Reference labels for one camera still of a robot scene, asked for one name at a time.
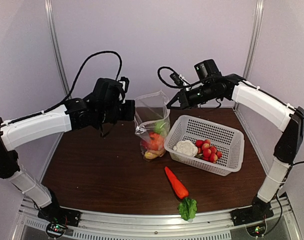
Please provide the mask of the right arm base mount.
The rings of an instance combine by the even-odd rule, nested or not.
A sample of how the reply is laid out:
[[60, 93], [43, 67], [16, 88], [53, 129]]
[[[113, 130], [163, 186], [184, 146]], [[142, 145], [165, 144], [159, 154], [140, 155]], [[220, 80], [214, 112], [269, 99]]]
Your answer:
[[230, 212], [234, 226], [245, 226], [252, 237], [262, 237], [267, 231], [266, 219], [274, 216], [271, 209], [264, 212], [254, 210], [253, 206], [237, 208]]

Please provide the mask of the orange carrot toy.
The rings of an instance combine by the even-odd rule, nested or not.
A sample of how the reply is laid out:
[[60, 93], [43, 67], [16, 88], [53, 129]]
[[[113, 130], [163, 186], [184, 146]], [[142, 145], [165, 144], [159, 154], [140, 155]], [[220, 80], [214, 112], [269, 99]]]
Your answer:
[[166, 166], [164, 167], [165, 174], [171, 184], [172, 189], [174, 190], [176, 196], [179, 199], [184, 199], [189, 196], [189, 192], [186, 187], [178, 180], [176, 175]]

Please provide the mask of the white cauliflower toy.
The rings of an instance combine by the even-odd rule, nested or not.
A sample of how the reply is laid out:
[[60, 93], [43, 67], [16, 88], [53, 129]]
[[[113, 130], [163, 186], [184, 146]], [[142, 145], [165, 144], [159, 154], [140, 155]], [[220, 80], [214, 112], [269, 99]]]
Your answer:
[[173, 146], [173, 150], [190, 157], [194, 157], [198, 153], [198, 148], [190, 140], [178, 141]]

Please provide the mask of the green apple toy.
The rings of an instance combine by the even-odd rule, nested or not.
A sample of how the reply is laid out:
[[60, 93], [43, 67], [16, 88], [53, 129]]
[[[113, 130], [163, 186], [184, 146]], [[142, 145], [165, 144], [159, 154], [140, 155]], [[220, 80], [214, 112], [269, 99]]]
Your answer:
[[164, 134], [167, 130], [167, 123], [164, 121], [158, 121], [154, 125], [153, 131], [159, 135]]

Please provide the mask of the yellow lemon toy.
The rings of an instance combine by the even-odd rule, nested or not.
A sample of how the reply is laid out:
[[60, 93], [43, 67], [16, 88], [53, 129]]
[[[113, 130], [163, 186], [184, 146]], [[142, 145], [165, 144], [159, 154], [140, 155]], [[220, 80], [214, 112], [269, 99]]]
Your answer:
[[158, 158], [158, 157], [162, 157], [164, 154], [165, 154], [165, 150], [162, 149], [162, 150], [148, 150], [145, 154], [144, 154], [144, 157], [146, 160], [153, 160], [155, 158]]

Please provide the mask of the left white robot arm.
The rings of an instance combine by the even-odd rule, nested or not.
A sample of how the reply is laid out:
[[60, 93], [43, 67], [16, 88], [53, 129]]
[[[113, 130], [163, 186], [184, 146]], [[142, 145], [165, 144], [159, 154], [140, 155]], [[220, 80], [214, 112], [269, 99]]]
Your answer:
[[56, 133], [66, 133], [93, 127], [102, 130], [103, 124], [133, 121], [135, 101], [126, 100], [129, 79], [99, 78], [94, 90], [85, 98], [63, 101], [50, 111], [31, 117], [3, 121], [0, 118], [0, 178], [8, 179], [22, 193], [30, 197], [53, 222], [64, 217], [63, 209], [55, 203], [54, 194], [21, 168], [16, 148]]

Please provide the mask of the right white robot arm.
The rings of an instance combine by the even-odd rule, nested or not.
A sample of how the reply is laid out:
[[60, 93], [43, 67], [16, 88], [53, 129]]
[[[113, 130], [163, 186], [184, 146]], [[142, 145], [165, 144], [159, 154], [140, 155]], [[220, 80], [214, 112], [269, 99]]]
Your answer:
[[213, 59], [194, 66], [199, 80], [187, 83], [176, 71], [170, 74], [178, 92], [167, 103], [170, 110], [190, 109], [213, 99], [227, 99], [244, 105], [273, 123], [282, 135], [274, 148], [272, 166], [248, 209], [248, 217], [258, 221], [270, 208], [270, 201], [286, 182], [304, 138], [304, 109], [293, 107], [252, 85], [237, 74], [223, 76]]

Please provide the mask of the red bell pepper toy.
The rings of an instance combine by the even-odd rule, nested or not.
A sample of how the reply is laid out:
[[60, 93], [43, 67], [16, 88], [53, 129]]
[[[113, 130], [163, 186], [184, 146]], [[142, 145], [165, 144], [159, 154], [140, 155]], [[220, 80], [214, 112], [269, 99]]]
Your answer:
[[149, 144], [148, 144], [148, 142], [146, 142], [145, 140], [141, 140], [140, 141], [140, 148], [141, 148], [141, 150], [143, 151], [143, 152], [146, 152], [146, 151], [148, 151], [148, 147], [149, 147]]

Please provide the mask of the clear dotted zip bag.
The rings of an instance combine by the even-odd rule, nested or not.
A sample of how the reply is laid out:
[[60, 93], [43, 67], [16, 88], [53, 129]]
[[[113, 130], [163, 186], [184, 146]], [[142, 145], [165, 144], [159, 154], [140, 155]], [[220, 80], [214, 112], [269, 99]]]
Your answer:
[[164, 138], [165, 143], [165, 138], [167, 137], [170, 130], [170, 110], [166, 108], [168, 101], [168, 97], [161, 90], [158, 92], [139, 96], [135, 99], [135, 135], [138, 136], [140, 140], [149, 142], [149, 134], [154, 132], [153, 129], [155, 123], [164, 121], [167, 123], [167, 131], [164, 134], [161, 134], [161, 136]]

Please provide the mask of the green leafy vegetable toy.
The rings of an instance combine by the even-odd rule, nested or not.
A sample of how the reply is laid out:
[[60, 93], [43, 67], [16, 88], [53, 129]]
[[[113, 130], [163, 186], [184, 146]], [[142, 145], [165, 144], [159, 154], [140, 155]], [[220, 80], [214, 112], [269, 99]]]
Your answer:
[[189, 197], [185, 197], [178, 205], [179, 214], [185, 221], [193, 219], [197, 210], [197, 201]]

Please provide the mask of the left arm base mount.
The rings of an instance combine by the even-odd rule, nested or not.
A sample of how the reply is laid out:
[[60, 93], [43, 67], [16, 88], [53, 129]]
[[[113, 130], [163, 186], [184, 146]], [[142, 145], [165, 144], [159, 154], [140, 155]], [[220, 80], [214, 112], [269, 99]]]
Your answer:
[[59, 207], [58, 210], [46, 210], [34, 205], [37, 209], [37, 217], [46, 220], [45, 233], [50, 239], [58, 239], [69, 232], [69, 228], [78, 227], [81, 212]]

